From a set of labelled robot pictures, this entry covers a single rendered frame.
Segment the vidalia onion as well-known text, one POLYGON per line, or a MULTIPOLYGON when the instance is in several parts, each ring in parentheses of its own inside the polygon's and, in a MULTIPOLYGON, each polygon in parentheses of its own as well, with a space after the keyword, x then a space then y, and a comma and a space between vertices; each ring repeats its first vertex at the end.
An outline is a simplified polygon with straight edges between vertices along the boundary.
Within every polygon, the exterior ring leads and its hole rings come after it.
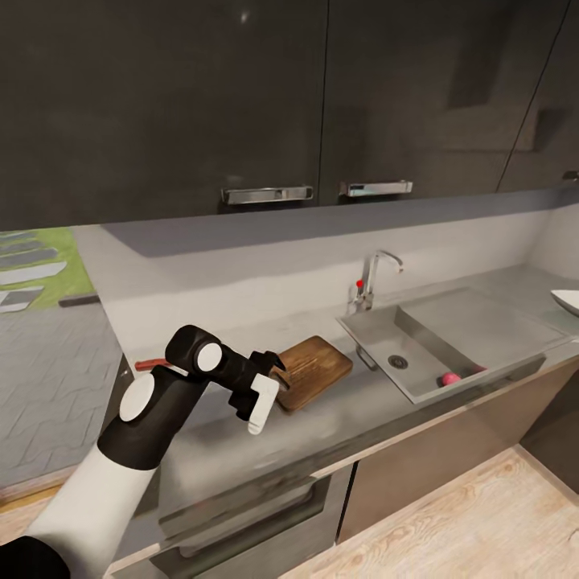
POLYGON ((457 381, 460 376, 455 375, 455 373, 446 373, 441 380, 441 384, 446 386, 447 384, 453 383, 457 381))

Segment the cutting board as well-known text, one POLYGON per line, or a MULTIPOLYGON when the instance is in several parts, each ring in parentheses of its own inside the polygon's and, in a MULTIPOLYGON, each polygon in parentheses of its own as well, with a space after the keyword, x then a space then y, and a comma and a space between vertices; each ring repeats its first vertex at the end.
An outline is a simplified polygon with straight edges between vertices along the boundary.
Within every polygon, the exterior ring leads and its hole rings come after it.
POLYGON ((278 357, 285 365, 285 371, 273 365, 268 378, 279 376, 289 388, 286 392, 279 389, 276 396, 286 412, 306 403, 353 367, 347 356, 318 335, 283 351, 278 357))

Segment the bowl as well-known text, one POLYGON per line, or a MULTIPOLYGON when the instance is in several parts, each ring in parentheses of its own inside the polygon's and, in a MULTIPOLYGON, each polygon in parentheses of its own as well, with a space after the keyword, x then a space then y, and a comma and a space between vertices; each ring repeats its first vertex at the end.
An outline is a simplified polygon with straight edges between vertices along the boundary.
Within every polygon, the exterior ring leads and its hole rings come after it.
POLYGON ((551 290, 552 298, 570 314, 579 317, 578 290, 551 290))

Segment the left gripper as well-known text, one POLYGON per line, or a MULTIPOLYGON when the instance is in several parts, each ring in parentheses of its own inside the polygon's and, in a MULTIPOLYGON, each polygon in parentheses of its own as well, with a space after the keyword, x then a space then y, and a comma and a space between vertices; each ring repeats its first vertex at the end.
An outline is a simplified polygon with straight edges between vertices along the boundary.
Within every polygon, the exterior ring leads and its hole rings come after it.
POLYGON ((259 393, 250 388, 256 374, 268 377, 273 365, 282 371, 285 371, 285 365, 281 362, 278 354, 271 351, 265 351, 264 354, 254 351, 249 358, 245 358, 243 355, 241 357, 243 357, 243 371, 240 378, 235 383, 224 388, 232 390, 228 403, 238 410, 236 415, 242 421, 249 422, 253 408, 259 398, 259 393))

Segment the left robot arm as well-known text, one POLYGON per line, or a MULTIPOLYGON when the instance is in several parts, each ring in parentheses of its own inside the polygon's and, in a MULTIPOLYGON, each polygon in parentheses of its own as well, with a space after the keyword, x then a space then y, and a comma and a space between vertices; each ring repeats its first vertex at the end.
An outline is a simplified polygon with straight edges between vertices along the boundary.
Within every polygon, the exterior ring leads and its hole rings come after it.
POLYGON ((189 324, 157 364, 125 390, 120 413, 98 437, 48 505, 11 542, 0 546, 0 579, 102 579, 161 458, 209 382, 232 390, 229 404, 258 435, 279 383, 268 378, 278 354, 232 351, 189 324))

